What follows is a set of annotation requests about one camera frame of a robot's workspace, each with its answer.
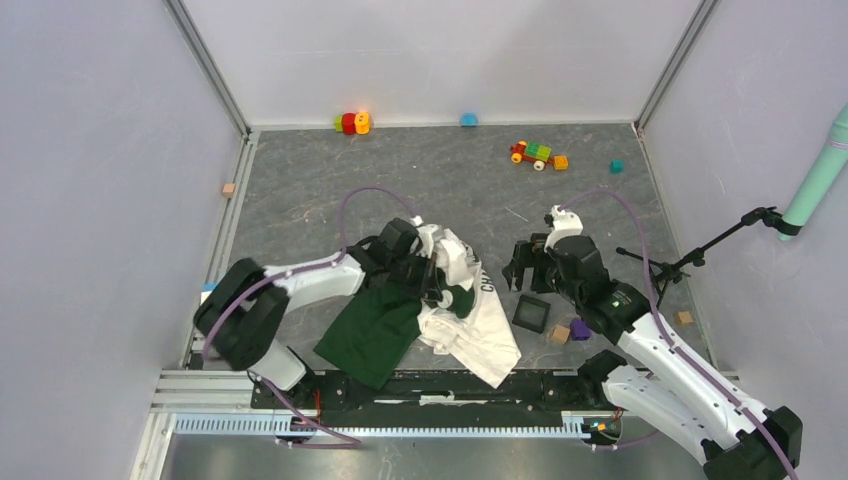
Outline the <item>white and green t-shirt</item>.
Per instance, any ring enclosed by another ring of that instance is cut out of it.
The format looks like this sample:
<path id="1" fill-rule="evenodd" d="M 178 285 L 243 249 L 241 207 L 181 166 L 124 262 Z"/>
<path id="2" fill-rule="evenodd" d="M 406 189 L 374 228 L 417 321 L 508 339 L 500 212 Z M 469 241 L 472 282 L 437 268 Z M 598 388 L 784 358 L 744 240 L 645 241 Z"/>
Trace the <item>white and green t-shirt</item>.
<path id="1" fill-rule="evenodd" d="M 503 305 L 473 248 L 444 228 L 433 252 L 440 301 L 425 301 L 388 282 L 356 294 L 313 351 L 368 387 L 390 378 L 414 341 L 449 355 L 498 387 L 520 360 Z"/>

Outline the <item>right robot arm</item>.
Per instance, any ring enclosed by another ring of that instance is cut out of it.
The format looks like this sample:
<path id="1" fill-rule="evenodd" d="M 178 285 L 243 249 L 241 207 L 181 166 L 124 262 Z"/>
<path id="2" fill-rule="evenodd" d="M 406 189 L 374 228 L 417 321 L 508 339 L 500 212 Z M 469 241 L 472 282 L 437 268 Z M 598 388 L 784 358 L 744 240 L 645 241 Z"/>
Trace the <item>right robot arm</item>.
<path id="1" fill-rule="evenodd" d="M 627 410 L 674 440 L 709 479 L 794 479 L 803 423 L 788 407 L 770 409 L 700 357 L 635 287 L 613 279 L 593 240 L 536 233 L 516 243 L 502 274 L 521 289 L 532 270 L 534 293 L 568 300 L 594 333 L 648 369 L 641 374 L 604 350 L 577 382 L 591 408 Z"/>

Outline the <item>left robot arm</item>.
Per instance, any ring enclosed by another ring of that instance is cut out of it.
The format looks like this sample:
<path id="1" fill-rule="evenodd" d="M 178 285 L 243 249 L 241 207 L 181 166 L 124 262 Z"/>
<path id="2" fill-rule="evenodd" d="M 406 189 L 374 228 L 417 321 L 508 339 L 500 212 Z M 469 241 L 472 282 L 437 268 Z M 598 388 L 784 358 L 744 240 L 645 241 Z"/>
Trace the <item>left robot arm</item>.
<path id="1" fill-rule="evenodd" d="M 314 394 L 311 371 L 277 339 L 278 330 L 291 311 L 347 297 L 316 349 L 359 382 L 381 387 L 419 335 L 424 302 L 439 296 L 422 225 L 420 217 L 395 218 L 376 236 L 300 264 L 236 261 L 193 315 L 205 353 L 270 382 L 288 406 L 302 407 Z"/>

